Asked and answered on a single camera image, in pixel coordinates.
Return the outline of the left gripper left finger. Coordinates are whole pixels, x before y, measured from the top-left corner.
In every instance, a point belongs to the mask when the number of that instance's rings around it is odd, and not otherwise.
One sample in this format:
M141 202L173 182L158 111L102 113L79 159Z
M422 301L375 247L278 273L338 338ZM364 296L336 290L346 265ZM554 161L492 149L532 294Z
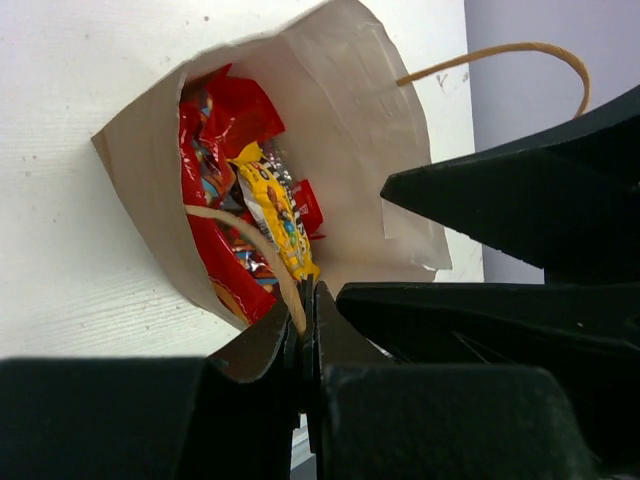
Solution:
M5 479L286 479L301 314L278 302L209 356L10 358Z

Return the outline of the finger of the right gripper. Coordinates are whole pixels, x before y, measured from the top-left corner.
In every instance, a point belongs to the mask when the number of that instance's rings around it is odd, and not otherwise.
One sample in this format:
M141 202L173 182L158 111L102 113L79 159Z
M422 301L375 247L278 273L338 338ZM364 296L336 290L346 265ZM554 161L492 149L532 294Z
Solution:
M336 305L404 362L547 370L601 463L638 462L638 284L352 283Z
M537 134L393 174L381 196L545 270L636 270L639 90Z

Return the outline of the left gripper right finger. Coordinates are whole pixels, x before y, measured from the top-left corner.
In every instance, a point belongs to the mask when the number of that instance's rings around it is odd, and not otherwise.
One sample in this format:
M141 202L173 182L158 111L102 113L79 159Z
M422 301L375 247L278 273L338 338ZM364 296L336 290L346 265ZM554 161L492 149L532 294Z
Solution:
M591 479L570 403L526 366L396 364L303 290L306 408L321 479Z

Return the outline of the yellow candy packet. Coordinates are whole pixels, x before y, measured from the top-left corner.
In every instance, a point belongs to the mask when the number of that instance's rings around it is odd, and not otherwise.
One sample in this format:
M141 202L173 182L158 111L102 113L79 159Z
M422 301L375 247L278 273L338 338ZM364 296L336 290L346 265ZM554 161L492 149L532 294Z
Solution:
M317 277L311 244L278 151L252 142L231 159L244 203L261 233L298 281Z

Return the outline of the brown paper bag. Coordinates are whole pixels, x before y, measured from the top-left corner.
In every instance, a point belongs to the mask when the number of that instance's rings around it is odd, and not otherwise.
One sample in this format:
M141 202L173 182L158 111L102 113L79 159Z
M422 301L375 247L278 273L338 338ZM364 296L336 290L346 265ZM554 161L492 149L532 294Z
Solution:
M112 185L170 284L237 328L234 274L209 274L182 198L179 100L229 67L255 80L285 124L290 170L320 203L313 257L332 291L352 281L430 281L452 266L444 228L382 199L387 178L431 162L422 104L382 22L358 1L328 1L285 27L220 44L141 94L92 142Z

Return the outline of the red gummy candy packet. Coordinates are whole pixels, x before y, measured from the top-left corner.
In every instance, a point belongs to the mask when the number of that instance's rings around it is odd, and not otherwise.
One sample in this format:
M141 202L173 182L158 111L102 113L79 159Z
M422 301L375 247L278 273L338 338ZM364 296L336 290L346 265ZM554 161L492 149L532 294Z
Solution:
M292 194L309 239L314 241L325 238L320 232L324 217L310 182L307 179L297 182Z

